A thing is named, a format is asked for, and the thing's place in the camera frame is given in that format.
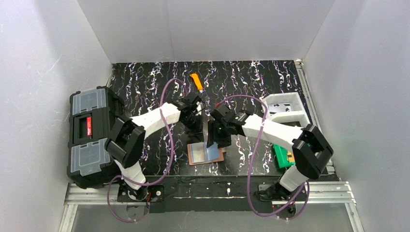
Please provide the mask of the white credit card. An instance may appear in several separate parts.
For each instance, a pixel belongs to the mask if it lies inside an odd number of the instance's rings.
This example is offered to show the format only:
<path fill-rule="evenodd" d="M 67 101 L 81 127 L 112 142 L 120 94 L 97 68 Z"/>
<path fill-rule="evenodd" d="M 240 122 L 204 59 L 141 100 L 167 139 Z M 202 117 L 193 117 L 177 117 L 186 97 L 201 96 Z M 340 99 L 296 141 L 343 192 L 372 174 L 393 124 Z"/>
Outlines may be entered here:
<path fill-rule="evenodd" d="M 291 105 L 289 103 L 275 103 L 268 106 L 270 114 L 290 112 L 292 111 Z"/>

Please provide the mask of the black toolbox with clear lids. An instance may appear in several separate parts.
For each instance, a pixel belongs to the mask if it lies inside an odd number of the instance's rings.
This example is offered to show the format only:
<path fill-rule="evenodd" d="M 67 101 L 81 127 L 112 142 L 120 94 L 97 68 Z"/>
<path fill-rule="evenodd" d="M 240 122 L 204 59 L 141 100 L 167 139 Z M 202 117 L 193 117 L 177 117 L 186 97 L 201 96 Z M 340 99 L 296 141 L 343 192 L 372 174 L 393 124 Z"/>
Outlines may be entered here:
<path fill-rule="evenodd" d="M 98 86 L 70 96 L 67 176 L 82 189 L 99 189 L 120 174 L 104 144 L 124 101 L 112 89 Z"/>

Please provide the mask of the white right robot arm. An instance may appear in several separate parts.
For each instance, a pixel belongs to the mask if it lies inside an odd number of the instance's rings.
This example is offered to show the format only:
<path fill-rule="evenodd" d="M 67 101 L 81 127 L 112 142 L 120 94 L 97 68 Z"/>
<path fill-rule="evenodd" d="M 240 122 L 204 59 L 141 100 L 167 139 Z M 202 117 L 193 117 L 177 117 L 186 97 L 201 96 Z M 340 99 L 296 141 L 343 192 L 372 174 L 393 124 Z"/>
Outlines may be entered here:
<path fill-rule="evenodd" d="M 227 105 L 220 104 L 211 113 L 208 123 L 208 142 L 220 148 L 230 146 L 232 135 L 254 137 L 279 145 L 293 154 L 295 165 L 279 179 L 276 189 L 292 192 L 309 179 L 321 176 L 334 150 L 320 131 L 308 124 L 291 127 L 263 119 L 249 111 L 236 113 Z"/>

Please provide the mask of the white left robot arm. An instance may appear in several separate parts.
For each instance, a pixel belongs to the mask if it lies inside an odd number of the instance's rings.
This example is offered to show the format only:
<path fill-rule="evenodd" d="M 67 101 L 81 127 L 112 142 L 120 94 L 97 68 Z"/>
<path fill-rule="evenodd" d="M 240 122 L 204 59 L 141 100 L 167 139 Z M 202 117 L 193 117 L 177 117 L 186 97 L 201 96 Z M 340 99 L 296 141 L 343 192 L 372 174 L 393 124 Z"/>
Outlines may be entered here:
<path fill-rule="evenodd" d="M 143 115 L 131 118 L 118 117 L 109 132 L 104 148 L 120 168 L 120 178 L 133 190 L 147 187 L 149 184 L 139 163 L 145 139 L 154 132 L 178 122 L 182 123 L 190 133 L 201 133 L 203 131 L 202 109 L 201 97 L 189 93 L 184 98 L 166 102 Z"/>

